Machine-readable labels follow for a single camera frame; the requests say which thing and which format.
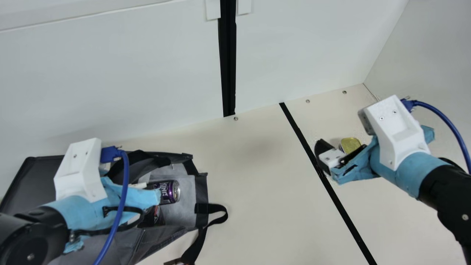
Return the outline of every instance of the black strip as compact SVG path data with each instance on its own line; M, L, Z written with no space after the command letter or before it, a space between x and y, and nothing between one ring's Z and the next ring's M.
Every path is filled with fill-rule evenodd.
M352 234L353 238L357 242L358 246L360 247L361 252L363 252L363 255L365 256L368 264L370 265L377 265L376 261L374 260L373 256L371 255L370 251L368 250L368 247L366 244L363 242L363 239L361 239L360 233L358 233L358 230L355 228L355 225L353 224L352 220L350 219L349 215L347 214L347 211L345 211L345 208L343 207L342 203L339 200L339 197L337 197L337 194L333 191L332 186L330 185L329 181L327 180L327 177L325 176L324 172L322 169L319 167L317 164L316 157L314 156L314 152L311 150L309 147L308 142L306 141L306 138L304 138L304 135L302 134L301 130L297 126L296 122L293 119L293 116L291 116L290 111L286 107L284 103L280 103L280 107L284 112L284 115L288 119L288 122L291 124L291 127L293 128L294 132L298 136L299 141L301 142L301 145L304 148L304 151L308 155L309 159L311 160L311 163L316 170L317 174L319 175L319 178L321 179L322 184L324 185L325 189L327 190L327 193L329 193L330 199L332 199L332 202L335 204L337 207L337 210L339 211L340 215L343 218L343 221L347 225L347 227L350 230L350 233Z
M220 0L220 2L219 61L222 109L224 117L227 117L236 113L236 0Z

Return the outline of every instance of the energy drink can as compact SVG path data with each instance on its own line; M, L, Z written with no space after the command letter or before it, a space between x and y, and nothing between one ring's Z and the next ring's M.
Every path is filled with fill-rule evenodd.
M160 206L156 205L146 209L144 220L138 224L138 227L154 227L159 225L165 225L165 218L163 217Z
M180 185L176 180L166 180L149 184L153 190L160 189L160 205L176 203L180 200Z

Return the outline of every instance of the black bag handle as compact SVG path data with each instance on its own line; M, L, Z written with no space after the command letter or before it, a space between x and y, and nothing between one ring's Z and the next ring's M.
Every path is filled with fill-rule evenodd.
M157 157L150 155L142 150L136 150L134 152L128 153L130 173L129 173L129 183L135 183L138 179L152 170L168 166L171 164L171 161L167 157ZM110 171L105 176L108 176L113 183L122 185L123 181L123 168L124 163L122 160L118 160L111 168Z
M206 232L208 231L208 227L212 226L213 224L222 224L227 220L229 214L227 213L227 209L219 204L211 204L211 203L197 203L195 204L195 214L214 214L217 212L225 212L223 216L212 220L207 226L199 227L198 228L198 237L193 242L193 244L183 253L180 258L180 262L186 265L194 265L196 259L200 255L201 249L203 248L204 240L206 239Z

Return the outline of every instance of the bolt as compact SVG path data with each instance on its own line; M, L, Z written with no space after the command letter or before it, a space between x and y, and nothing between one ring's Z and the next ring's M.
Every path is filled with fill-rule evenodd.
M74 241L75 241L75 234L71 233L70 236L69 236L69 242L73 243Z

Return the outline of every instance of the black object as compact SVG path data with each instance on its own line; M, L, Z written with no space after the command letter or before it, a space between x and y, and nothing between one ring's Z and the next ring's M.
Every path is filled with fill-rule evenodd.
M129 183L135 184L138 182L140 176L151 172L152 170L168 166L171 164L171 161L168 157L158 157L153 156L149 153L146 153L142 150L136 150L128 154L129 166L130 166L130 178ZM122 160L118 160L113 167L110 168L110 171L106 174L113 183L122 185L123 181L123 168L124 164Z
M418 199L437 210L471 265L471 175L456 166L439 166L422 181Z
M337 210L339 211L340 215L342 216L343 221L347 225L348 229L350 230L350 233L352 234L353 238L357 242L358 247L360 248L361 252L365 256L366 261L368 262L369 265L376 265L377 263L374 260L373 256L371 255L370 250L366 246L365 242L363 242L363 239L361 238L360 233L358 233L358 230L356 229L355 225L353 224L352 220L350 219L350 216L347 214L347 211L345 211L345 208L343 207L342 203L340 202L339 197L337 197L337 194L335 194L335 191L333 191L333 188L330 185L329 181L327 180L327 177L325 176L324 172L322 171L322 168L317 163L316 156L314 155L313 151L311 150L311 148L308 144L308 141L306 141L306 138L304 138L304 135L302 134L302 132L299 129L296 122L294 121L293 116L291 115L290 111L288 110L288 107L286 107L286 104L284 104L284 103L280 103L280 107L283 110L284 115L288 119L288 122L290 123L294 133L296 134L296 136L298 136L299 142L301 142L301 145L303 146L304 151L306 152L309 159L311 160L311 163L312 163L314 169L316 170L317 174L319 175L319 178L320 178L322 184L324 185L325 190L327 191L327 193L329 193L329 196L332 199L332 202L337 207Z
M363 149L365 149L367 147L367 145L365 144L362 144L360 147L358 147L355 151L347 154L346 156L344 156L342 159L340 159L340 165L341 167L348 164L348 162L350 162L350 160L352 160L353 158L355 158L361 151L363 151Z
M227 117L236 113L236 0L220 0L220 5L219 61L222 108L224 117Z
M64 218L50 207L0 214L0 265L48 264L62 254L68 236Z
M195 205L195 214L214 214L217 212L225 212L225 214L219 218L212 220L207 226L198 228L198 237L194 243L183 253L181 256L181 262L187 265L195 265L195 261L200 255L201 249L203 248L204 240L206 238L206 232L208 227L214 224L222 224L229 218L227 209L219 204L208 204L208 203L197 203Z
M324 139L320 139L314 145L314 154L316 156L317 164L322 170L324 170L328 174L330 174L330 168L328 165L322 162L322 160L319 159L319 155L332 149L335 149L335 147L331 145L330 143L328 143L327 141L325 141Z

